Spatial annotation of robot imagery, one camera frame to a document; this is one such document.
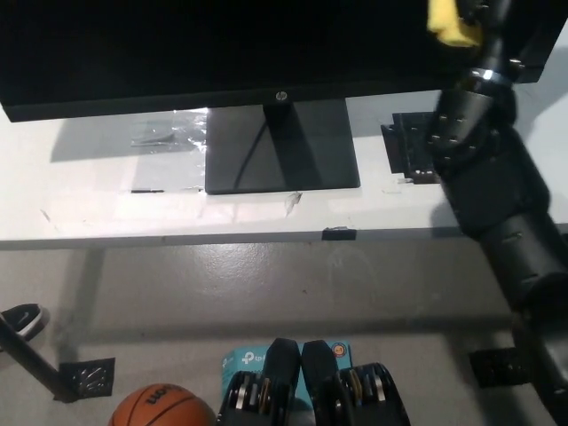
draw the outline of blue box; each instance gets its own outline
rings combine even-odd
[[[351,349],[349,343],[345,341],[326,342],[333,353],[335,354],[335,361],[341,370],[342,368],[352,367],[351,363]],[[265,346],[243,346],[234,351],[229,352],[222,362],[222,375],[221,375],[221,398],[225,396],[229,383],[237,371],[251,371],[254,373],[262,373],[264,366],[264,358],[266,351],[270,345]],[[304,347],[303,343],[299,343],[300,352]],[[312,401],[308,390],[305,389],[304,372],[300,372],[298,379],[298,386],[296,388],[296,410],[312,410]]]

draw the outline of black shoe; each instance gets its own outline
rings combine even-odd
[[[45,327],[45,315],[39,304],[21,304],[0,313],[27,342],[37,336]]]

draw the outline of monitor base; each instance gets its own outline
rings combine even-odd
[[[272,193],[359,185],[344,99],[209,110],[207,193]]]

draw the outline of concrete floor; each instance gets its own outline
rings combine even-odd
[[[114,395],[53,402],[0,355],[0,424],[106,425],[149,383],[217,411],[236,346],[346,338],[392,372],[413,425],[553,424],[530,386],[478,390],[466,354],[509,346],[508,309],[465,239],[0,253],[0,309],[38,302],[50,361],[116,357]]]

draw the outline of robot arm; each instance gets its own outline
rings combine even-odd
[[[426,144],[461,230],[481,245],[513,311],[515,344],[543,404],[568,423],[568,247],[548,215],[546,184],[513,129],[522,66],[502,29],[515,0],[480,17],[476,65],[443,91]]]

